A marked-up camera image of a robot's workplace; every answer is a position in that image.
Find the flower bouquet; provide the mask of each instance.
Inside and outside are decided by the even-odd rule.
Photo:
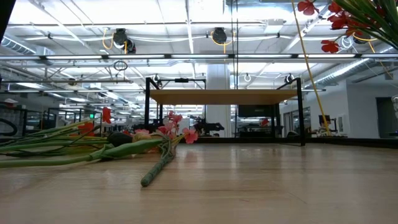
[[[313,5],[316,0],[305,0],[297,5],[298,11],[312,15],[319,10]],[[396,0],[333,0],[328,18],[332,30],[346,29],[336,40],[323,40],[324,52],[336,53],[337,40],[343,36],[367,34],[398,50],[398,11]]]
[[[110,123],[110,110],[103,110],[103,121]],[[70,156],[67,159],[5,159],[0,160],[0,168],[59,166],[77,162],[112,160],[132,154],[147,153],[151,150],[161,153],[160,161],[141,180],[142,186],[148,186],[160,170],[175,156],[175,147],[182,138],[193,143],[198,135],[195,131],[184,129],[177,137],[178,122],[182,116],[170,112],[169,121],[159,127],[155,133],[136,130],[135,135],[113,133],[107,138],[95,137],[95,119],[70,124],[61,128],[43,130],[12,141],[0,144],[0,155],[9,157],[55,157]]]

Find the wooden table surface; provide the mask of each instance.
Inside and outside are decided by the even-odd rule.
[[[179,145],[159,155],[0,169],[0,223],[398,223],[398,151],[309,144]]]

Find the white column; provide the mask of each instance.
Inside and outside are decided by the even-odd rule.
[[[207,89],[228,90],[229,70],[228,64],[207,65]],[[212,131],[210,134],[218,133],[221,138],[231,137],[231,105],[207,105],[206,122],[220,123],[224,131]]]

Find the shelf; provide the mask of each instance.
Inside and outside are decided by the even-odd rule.
[[[296,90],[151,90],[163,105],[274,105],[297,96]]]

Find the ceiling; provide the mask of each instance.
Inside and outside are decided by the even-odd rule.
[[[297,27],[290,0],[271,0],[266,3],[242,0],[238,1],[238,12],[235,7],[231,12],[230,2],[226,2],[228,3],[222,0],[17,0],[6,36],[27,47],[35,49],[45,47],[54,55],[113,55],[124,52],[116,47],[106,49],[105,46],[111,45],[112,33],[116,28],[125,28],[127,35],[136,45],[137,54],[223,54],[223,46],[214,44],[211,37],[207,38],[215,27],[223,27],[229,40],[232,40],[233,33],[235,35],[238,33],[233,44],[226,46],[227,54],[302,54],[302,47],[296,38]],[[327,6],[327,2],[319,0],[316,2],[316,7],[322,10]],[[330,29],[331,24],[326,20],[330,12],[326,9],[323,19],[319,20],[317,15],[304,16],[298,12],[300,29],[307,28],[303,38],[308,53],[323,54],[320,41],[333,40],[345,32],[345,30]],[[366,44],[353,43],[352,46],[342,48],[339,53],[353,53],[354,49],[366,52],[369,47]],[[3,46],[0,47],[0,54],[20,55]],[[115,60],[99,61],[95,63],[96,65],[92,65],[91,62],[90,66],[88,66],[90,62],[66,60],[63,64],[69,67],[65,69],[60,67],[60,71],[54,66],[24,61],[2,62],[2,67],[13,65],[43,79],[46,74],[48,78],[54,73],[53,80],[75,78],[92,80],[93,83],[98,80],[116,79],[115,75],[118,74],[118,79],[125,78],[131,83],[102,83],[99,88],[142,90],[145,86],[143,77],[154,77],[157,74],[164,78],[203,78],[208,75],[207,65],[214,63],[206,60],[166,59],[125,61],[129,66],[122,72],[115,70],[113,66],[105,69]],[[228,64],[231,75],[239,75],[239,88],[276,88],[284,83],[284,77],[288,73],[295,77],[303,76],[304,79],[308,77],[307,66],[302,61],[265,63],[245,60],[239,62],[235,70],[233,62],[221,63]],[[333,62],[310,62],[315,76],[334,65],[336,63]],[[244,79],[246,75],[251,77],[249,82]],[[81,83],[77,86],[63,84],[48,87],[67,90],[87,89]],[[26,86],[15,85],[13,88],[26,89]],[[190,82],[183,85],[170,83],[167,88],[199,87]],[[143,96],[142,93],[118,93],[118,95],[131,103],[142,103],[137,100],[138,96]],[[95,94],[85,97],[93,102],[101,101]]]

